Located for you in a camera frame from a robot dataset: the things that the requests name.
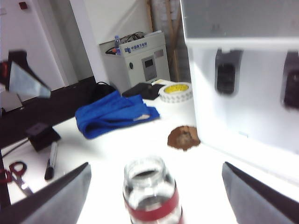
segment yellow tape core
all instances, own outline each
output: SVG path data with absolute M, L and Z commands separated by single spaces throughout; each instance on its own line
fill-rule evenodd
M 189 86 L 186 84 L 177 84 L 177 85 L 171 85 L 164 89 L 164 92 L 166 93 L 173 93 L 178 91 L 186 91 L 189 89 Z

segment blue towel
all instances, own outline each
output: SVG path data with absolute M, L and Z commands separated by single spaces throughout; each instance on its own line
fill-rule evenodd
M 79 131 L 92 139 L 120 127 L 131 126 L 160 117 L 154 107 L 143 103 L 141 95 L 125 98 L 118 91 L 83 107 L 80 107 L 75 117 Z

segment white table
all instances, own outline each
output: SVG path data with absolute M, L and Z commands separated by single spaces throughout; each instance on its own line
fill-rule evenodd
M 299 201 L 296 186 L 204 144 L 187 152 L 167 146 L 171 130 L 181 125 L 195 126 L 192 99 L 180 104 L 167 104 L 159 98 L 145 100 L 145 103 L 155 106 L 161 118 L 118 129 L 93 140 L 83 137 L 74 118 L 54 127 L 62 139 L 53 180 L 86 161 L 91 164 L 92 179 L 78 223 L 95 223 L 100 217 L 101 223 L 129 224 L 122 196 L 123 169 L 130 160 L 147 155 L 162 157 L 176 179 L 186 224 L 237 223 L 221 176 L 224 161 Z M 2 154 L 11 147 L 3 149 Z M 8 167 L 11 162 L 23 160 L 28 165 L 23 179 L 36 192 L 50 183 L 44 180 L 49 153 L 49 148 L 37 153 L 30 143 L 26 143 L 4 158 L 4 165 Z M 24 198 L 16 184 L 9 184 L 9 194 L 12 203 Z

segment printed logo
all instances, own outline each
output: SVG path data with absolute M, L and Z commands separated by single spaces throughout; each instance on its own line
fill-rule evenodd
M 140 43 L 140 44 L 136 44 L 136 45 L 132 46 L 131 48 L 125 48 L 125 52 L 128 52 L 130 54 L 134 50 L 139 50 L 139 49 L 145 48 L 147 46 L 148 46 L 148 43 L 143 42 L 143 43 Z
M 131 48 L 125 48 L 125 52 L 131 53 Z

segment dark floor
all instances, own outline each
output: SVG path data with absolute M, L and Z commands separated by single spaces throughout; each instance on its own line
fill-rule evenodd
M 25 130 L 37 122 L 55 125 L 75 115 L 88 104 L 96 83 L 94 77 L 55 90 L 50 99 L 33 98 L 23 102 L 24 109 L 5 113 L 0 118 L 0 148 L 26 138 Z

